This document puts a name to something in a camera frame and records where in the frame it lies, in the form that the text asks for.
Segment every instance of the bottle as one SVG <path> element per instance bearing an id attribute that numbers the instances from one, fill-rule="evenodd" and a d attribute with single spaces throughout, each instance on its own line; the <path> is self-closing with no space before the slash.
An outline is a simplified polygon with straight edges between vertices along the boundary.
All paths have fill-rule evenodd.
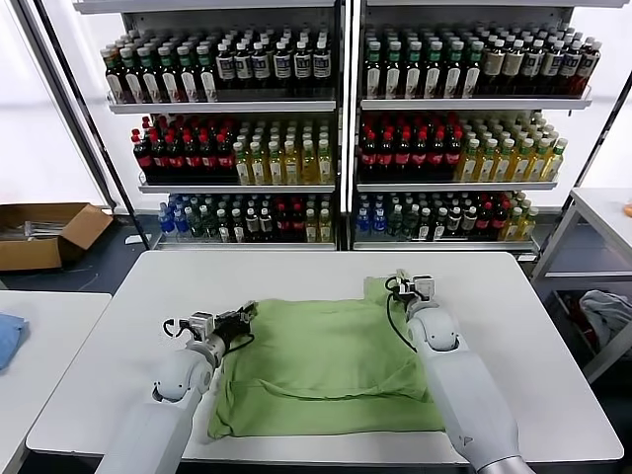
<path id="1" fill-rule="evenodd" d="M 320 230 L 320 241 L 332 241 L 332 221 L 329 215 L 329 209 L 320 209 L 320 221 L 318 223 Z"/>
<path id="2" fill-rule="evenodd" d="M 566 149 L 566 145 L 568 145 L 568 140 L 566 138 L 560 138 L 557 140 L 557 143 L 553 148 L 553 156 L 548 158 L 548 161 L 544 166 L 544 170 L 542 171 L 540 181 L 552 183 L 555 180 L 560 166 L 562 166 L 562 163 L 564 162 L 563 153 Z"/>
<path id="3" fill-rule="evenodd" d="M 381 80 L 382 64 L 379 60 L 379 41 L 368 44 L 368 60 L 364 65 L 364 84 L 366 84 L 366 98 L 377 99 Z"/>
<path id="4" fill-rule="evenodd" d="M 492 168 L 496 161 L 496 147 L 498 141 L 496 138 L 490 138 L 485 145 L 485 151 L 477 157 L 477 163 L 474 167 L 473 179 L 478 183 L 489 183 L 492 175 Z"/>
<path id="5" fill-rule="evenodd" d="M 432 240 L 440 240 L 445 232 L 445 223 L 447 221 L 447 209 L 440 207 L 436 212 L 436 218 L 434 219 L 434 230 Z"/>
<path id="6" fill-rule="evenodd" d="M 286 141 L 284 146 L 283 168 L 285 169 L 285 182 L 289 185 L 298 185 L 298 177 L 300 176 L 298 153 L 293 141 Z"/>
<path id="7" fill-rule="evenodd" d="M 431 42 L 428 60 L 424 68 L 424 99 L 433 99 L 436 95 L 438 77 L 441 70 L 440 60 L 442 48 L 443 43 L 441 41 Z"/>
<path id="8" fill-rule="evenodd" d="M 494 96 L 498 93 L 501 70 L 505 61 L 505 41 L 496 39 L 494 46 L 487 51 L 485 63 L 483 64 L 483 82 L 481 84 L 481 94 Z"/>
<path id="9" fill-rule="evenodd" d="M 479 140 L 472 138 L 469 140 L 467 148 L 461 155 L 455 172 L 455 181 L 460 183 L 471 183 L 473 181 L 474 169 L 476 167 L 476 155 L 478 153 Z"/>
<path id="10" fill-rule="evenodd" d="M 515 142 L 507 138 L 503 142 L 501 152 L 495 157 L 494 167 L 492 168 L 492 182 L 503 183 L 507 180 L 507 170 L 512 159 L 512 150 L 514 149 Z"/>
<path id="11" fill-rule="evenodd" d="M 453 41 L 449 59 L 439 78 L 439 87 L 443 90 L 444 99 L 454 99 L 458 92 L 461 75 L 461 56 L 463 54 L 463 41 Z"/>
<path id="12" fill-rule="evenodd" d="M 537 144 L 536 152 L 531 153 L 529 164 L 524 172 L 527 181 L 539 181 L 544 165 L 546 164 L 546 152 L 550 144 L 550 139 L 542 138 Z"/>

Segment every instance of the dark bottle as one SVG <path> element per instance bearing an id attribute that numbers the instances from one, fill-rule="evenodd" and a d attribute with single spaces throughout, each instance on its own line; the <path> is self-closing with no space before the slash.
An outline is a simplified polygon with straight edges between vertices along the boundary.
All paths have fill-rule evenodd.
<path id="1" fill-rule="evenodd" d="M 454 99 L 456 97 L 463 67 L 461 63 L 463 46 L 463 41 L 452 42 L 450 55 L 439 77 L 438 83 L 444 99 Z"/>
<path id="2" fill-rule="evenodd" d="M 388 46 L 388 59 L 384 65 L 386 79 L 384 82 L 384 98 L 396 99 L 397 89 L 399 87 L 399 76 L 402 66 L 399 62 L 402 43 L 392 41 Z"/>
<path id="3" fill-rule="evenodd" d="M 501 79 L 501 70 L 505 61 L 505 42 L 502 39 L 494 41 L 492 47 L 485 55 L 483 64 L 483 81 L 481 84 L 481 95 L 494 96 L 498 92 Z"/>
<path id="4" fill-rule="evenodd" d="M 379 41 L 372 41 L 368 44 L 368 59 L 364 65 L 364 84 L 367 99 L 377 99 L 379 96 L 379 85 L 382 73 L 379 50 Z"/>
<path id="5" fill-rule="evenodd" d="M 270 57 L 260 41 L 255 43 L 255 53 L 252 56 L 252 63 L 256 87 L 258 89 L 271 87 L 272 67 L 270 65 Z"/>
<path id="6" fill-rule="evenodd" d="M 433 99 L 436 96 L 438 87 L 438 78 L 441 71 L 441 49 L 443 43 L 441 41 L 431 42 L 428 51 L 428 60 L 424 65 L 424 99 Z"/>

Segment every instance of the yellow bottle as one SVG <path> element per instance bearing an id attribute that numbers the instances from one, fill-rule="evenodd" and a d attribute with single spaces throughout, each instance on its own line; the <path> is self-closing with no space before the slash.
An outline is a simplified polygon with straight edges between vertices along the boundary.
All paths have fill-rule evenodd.
<path id="1" fill-rule="evenodd" d="M 490 138 L 487 140 L 487 144 L 485 145 L 485 151 L 483 155 L 477 156 L 476 158 L 476 166 L 474 167 L 473 179 L 475 182 L 479 183 L 489 183 L 492 167 L 494 166 L 494 159 L 497 154 L 496 147 L 498 146 L 498 141 L 496 138 Z"/>
<path id="2" fill-rule="evenodd" d="M 334 182 L 332 173 L 332 157 L 329 154 L 329 140 L 318 140 L 318 168 L 320 184 L 329 185 Z"/>
<path id="3" fill-rule="evenodd" d="M 318 161 L 314 156 L 314 142 L 312 140 L 305 140 L 303 142 L 302 164 L 303 185 L 318 185 L 320 173 L 318 170 Z"/>
<path id="4" fill-rule="evenodd" d="M 503 142 L 500 154 L 494 159 L 494 167 L 492 168 L 492 182 L 503 183 L 507 180 L 507 169 L 510 166 L 513 148 L 514 141 L 510 138 L 507 138 Z"/>
<path id="5" fill-rule="evenodd" d="M 270 149 L 270 175 L 273 186 L 280 186 L 285 184 L 283 179 L 283 166 L 280 161 L 280 154 L 278 153 L 278 142 L 271 141 L 268 144 Z"/>
<path id="6" fill-rule="evenodd" d="M 524 181 L 524 172 L 529 164 L 529 156 L 533 147 L 533 139 L 525 138 L 519 151 L 511 157 L 510 166 L 507 169 L 507 181 L 521 183 Z"/>
<path id="7" fill-rule="evenodd" d="M 293 141 L 287 141 L 285 143 L 283 168 L 285 169 L 285 182 L 289 185 L 298 185 L 300 183 L 300 168 L 298 153 L 296 152 Z"/>
<path id="8" fill-rule="evenodd" d="M 540 177 L 540 181 L 546 181 L 547 183 L 555 180 L 557 173 L 564 162 L 564 150 L 566 149 L 566 145 L 568 144 L 568 140 L 566 138 L 560 138 L 557 140 L 557 144 L 553 150 L 553 156 L 548 158 L 546 165 L 544 166 L 544 171 L 542 171 L 542 176 Z"/>
<path id="9" fill-rule="evenodd" d="M 467 147 L 461 152 L 461 158 L 456 166 L 454 181 L 460 183 L 472 182 L 479 144 L 480 142 L 476 138 L 469 140 Z"/>
<path id="10" fill-rule="evenodd" d="M 529 164 L 524 172 L 525 179 L 527 181 L 538 181 L 542 176 L 544 165 L 546 164 L 546 152 L 548 151 L 551 140 L 548 138 L 542 138 L 537 144 L 537 151 L 531 153 L 529 157 Z"/>

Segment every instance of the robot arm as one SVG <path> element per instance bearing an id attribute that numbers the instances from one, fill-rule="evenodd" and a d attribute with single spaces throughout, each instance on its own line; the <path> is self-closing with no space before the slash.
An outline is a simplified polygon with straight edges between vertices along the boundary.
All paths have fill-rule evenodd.
<path id="1" fill-rule="evenodd" d="M 517 423 L 492 375 L 454 321 L 432 301 L 434 281 L 400 278 L 408 329 L 450 442 L 481 474 L 533 474 L 520 456 Z"/>

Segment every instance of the shelf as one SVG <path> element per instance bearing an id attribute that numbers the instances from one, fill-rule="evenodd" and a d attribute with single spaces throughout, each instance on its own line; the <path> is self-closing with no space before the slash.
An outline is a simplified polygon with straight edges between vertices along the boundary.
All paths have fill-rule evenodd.
<path id="1" fill-rule="evenodd" d="M 333 7 L 334 0 L 77 0 L 73 6 L 83 15 L 97 15 L 182 10 Z"/>
<path id="2" fill-rule="evenodd" d="M 414 193 L 441 191 L 534 191 L 552 190 L 557 182 L 526 182 L 526 183 L 379 183 L 364 185 L 357 184 L 359 193 Z"/>
<path id="3" fill-rule="evenodd" d="M 498 7 L 597 7 L 621 8 L 629 0 L 366 0 L 369 7 L 498 6 Z"/>
<path id="4" fill-rule="evenodd" d="M 323 186 L 240 186 L 240 185 L 148 185 L 141 184 L 138 189 L 144 195 L 158 195 L 177 193 L 194 195 L 197 193 L 209 195 L 282 195 L 289 193 L 326 194 L 336 190 L 334 185 Z"/>
<path id="5" fill-rule="evenodd" d="M 110 104 L 114 114 L 240 114 L 266 112 L 333 112 L 336 101 L 209 102 L 178 104 Z"/>
<path id="6" fill-rule="evenodd" d="M 524 242 L 470 242 L 470 241 L 437 241 L 437 242 L 354 242 L 354 250 L 365 251 L 435 251 L 435 252 L 459 252 L 459 251 L 484 251 L 484 252 L 511 252 L 531 253 L 537 252 L 537 246 L 533 241 Z"/>

